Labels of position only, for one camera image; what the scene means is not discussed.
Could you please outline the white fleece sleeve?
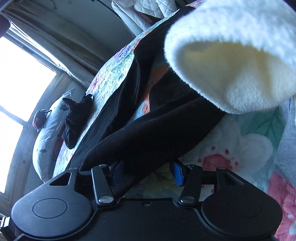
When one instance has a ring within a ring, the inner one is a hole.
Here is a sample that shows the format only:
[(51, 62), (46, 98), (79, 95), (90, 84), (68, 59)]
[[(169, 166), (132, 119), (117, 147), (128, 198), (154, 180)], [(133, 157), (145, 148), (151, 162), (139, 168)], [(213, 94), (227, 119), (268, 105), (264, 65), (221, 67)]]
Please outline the white fleece sleeve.
[(175, 73), (225, 112), (295, 95), (295, 10), (285, 1), (206, 1), (171, 26), (164, 50)]

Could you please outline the black garment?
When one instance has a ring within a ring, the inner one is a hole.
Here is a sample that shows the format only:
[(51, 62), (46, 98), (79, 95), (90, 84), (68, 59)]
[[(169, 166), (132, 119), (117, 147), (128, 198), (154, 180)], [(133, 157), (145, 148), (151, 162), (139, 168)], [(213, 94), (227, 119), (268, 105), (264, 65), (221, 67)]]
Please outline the black garment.
[(84, 94), (80, 102), (75, 102), (69, 98), (63, 98), (63, 102), (67, 107), (67, 115), (62, 138), (68, 149), (73, 149), (91, 113), (92, 94)]

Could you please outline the grey plush toy red bow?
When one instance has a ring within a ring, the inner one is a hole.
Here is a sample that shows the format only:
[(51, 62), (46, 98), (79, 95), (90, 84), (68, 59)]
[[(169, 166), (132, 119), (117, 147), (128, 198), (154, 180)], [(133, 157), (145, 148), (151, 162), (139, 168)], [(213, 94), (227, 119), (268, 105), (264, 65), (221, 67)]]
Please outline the grey plush toy red bow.
[(47, 114), (50, 113), (51, 110), (46, 110), (46, 109), (39, 109), (33, 118), (33, 128), (39, 132), (45, 125), (45, 122), (47, 120)]

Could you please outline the white patterned pillow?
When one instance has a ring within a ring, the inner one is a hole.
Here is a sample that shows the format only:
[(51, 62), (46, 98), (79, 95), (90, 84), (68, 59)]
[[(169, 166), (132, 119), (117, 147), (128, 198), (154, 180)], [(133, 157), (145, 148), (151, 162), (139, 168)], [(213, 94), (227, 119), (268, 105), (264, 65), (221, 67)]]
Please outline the white patterned pillow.
[(63, 102), (63, 98), (71, 99), (75, 92), (76, 88), (68, 90), (51, 105), (49, 113), (46, 114), (45, 124), (36, 138), (32, 161), (37, 175), (43, 182), (53, 176), (56, 161), (54, 149), (65, 127), (67, 106)]

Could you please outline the black pants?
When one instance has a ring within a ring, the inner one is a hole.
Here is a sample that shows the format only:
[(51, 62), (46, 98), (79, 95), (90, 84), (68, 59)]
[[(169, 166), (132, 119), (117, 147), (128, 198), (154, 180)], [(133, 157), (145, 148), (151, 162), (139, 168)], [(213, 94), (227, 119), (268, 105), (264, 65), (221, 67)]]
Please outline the black pants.
[(193, 149), (222, 120), (224, 112), (189, 87), (171, 69), (149, 92), (150, 110), (133, 120), (144, 97), (156, 56), (164, 55), (169, 28), (192, 7), (180, 9), (143, 39), (125, 80), (109, 97), (70, 161), (89, 171), (100, 164), (122, 164), (126, 174), (148, 175)]

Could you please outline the beige curtain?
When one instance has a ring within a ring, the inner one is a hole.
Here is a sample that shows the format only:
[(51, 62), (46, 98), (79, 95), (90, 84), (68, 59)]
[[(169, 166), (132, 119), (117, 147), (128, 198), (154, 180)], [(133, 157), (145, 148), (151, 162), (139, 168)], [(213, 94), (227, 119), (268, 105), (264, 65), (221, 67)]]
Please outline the beige curtain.
[(4, 14), (39, 50), (77, 80), (93, 78), (111, 57), (98, 40), (35, 1), (13, 1)]

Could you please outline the floral quilt bedspread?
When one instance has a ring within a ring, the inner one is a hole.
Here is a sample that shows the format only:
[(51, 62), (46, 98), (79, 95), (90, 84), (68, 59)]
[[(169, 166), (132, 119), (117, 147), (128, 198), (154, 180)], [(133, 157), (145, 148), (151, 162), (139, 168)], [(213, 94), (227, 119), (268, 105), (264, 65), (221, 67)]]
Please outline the floral quilt bedspread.
[[(196, 9), (206, 1), (195, 1)], [(295, 95), (282, 104), (248, 113), (227, 113), (194, 149), (181, 157), (207, 171), (231, 169), (283, 208), (276, 237), (295, 240)]]

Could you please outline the white quilted jacket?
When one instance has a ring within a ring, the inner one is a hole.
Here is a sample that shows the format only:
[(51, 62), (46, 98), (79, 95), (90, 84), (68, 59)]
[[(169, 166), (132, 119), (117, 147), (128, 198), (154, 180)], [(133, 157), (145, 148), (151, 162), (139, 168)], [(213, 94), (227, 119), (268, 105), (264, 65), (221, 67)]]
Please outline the white quilted jacket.
[(167, 0), (116, 0), (111, 2), (112, 9), (135, 36), (140, 35), (161, 19), (170, 16), (183, 5), (181, 1)]

